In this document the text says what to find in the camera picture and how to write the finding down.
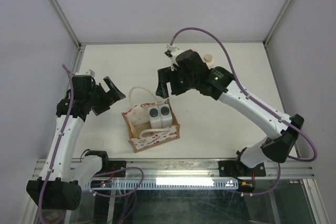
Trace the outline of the white frosted rectangular bottle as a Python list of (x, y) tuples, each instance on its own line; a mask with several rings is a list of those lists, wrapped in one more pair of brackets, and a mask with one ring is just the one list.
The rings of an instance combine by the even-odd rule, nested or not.
[(152, 129), (162, 128), (162, 119), (157, 105), (148, 107), (149, 119)]

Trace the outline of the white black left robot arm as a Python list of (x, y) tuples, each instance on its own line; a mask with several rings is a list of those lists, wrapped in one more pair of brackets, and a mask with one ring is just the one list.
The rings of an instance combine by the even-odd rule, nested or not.
[(125, 98), (109, 77), (104, 77), (109, 90), (89, 74), (71, 77), (70, 89), (57, 104), (56, 129), (44, 167), (36, 180), (29, 180), (26, 191), (42, 210), (75, 210), (84, 189), (97, 174), (110, 170), (105, 151), (89, 151), (79, 166), (71, 169), (79, 133), (90, 112), (96, 116)]

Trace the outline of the cream bottle with round cap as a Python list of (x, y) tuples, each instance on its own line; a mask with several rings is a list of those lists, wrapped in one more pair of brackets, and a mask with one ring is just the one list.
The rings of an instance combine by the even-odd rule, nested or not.
[(206, 63), (209, 69), (214, 67), (215, 64), (215, 58), (211, 54), (206, 54), (203, 57), (203, 61)]

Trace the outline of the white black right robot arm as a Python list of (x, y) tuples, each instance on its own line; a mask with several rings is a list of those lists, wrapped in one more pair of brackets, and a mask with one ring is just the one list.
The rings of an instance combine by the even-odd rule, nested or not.
[(168, 98), (195, 89), (237, 110), (255, 123), (266, 137), (251, 147), (237, 151), (233, 166), (227, 170), (232, 177), (249, 174), (257, 165), (273, 161), (284, 163), (298, 139), (304, 119), (296, 114), (276, 117), (266, 111), (266, 103), (256, 104), (246, 90), (241, 90), (234, 75), (223, 67), (209, 68), (200, 55), (189, 49), (168, 47), (165, 52), (170, 66), (159, 69), (156, 95)]

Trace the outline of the burlap cat print canvas bag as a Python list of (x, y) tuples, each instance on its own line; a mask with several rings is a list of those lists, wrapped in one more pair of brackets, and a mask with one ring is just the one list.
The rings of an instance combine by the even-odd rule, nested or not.
[[(142, 89), (147, 91), (153, 98), (154, 102), (134, 104), (133, 90)], [(154, 148), (156, 146), (177, 140), (180, 138), (180, 124), (172, 110), (169, 99), (160, 100), (150, 89), (142, 86), (134, 86), (129, 91), (130, 109), (122, 113), (123, 119), (128, 129), (129, 144), (135, 153)], [(170, 106), (173, 125), (161, 129), (152, 129), (149, 119), (148, 107), (168, 104)]]

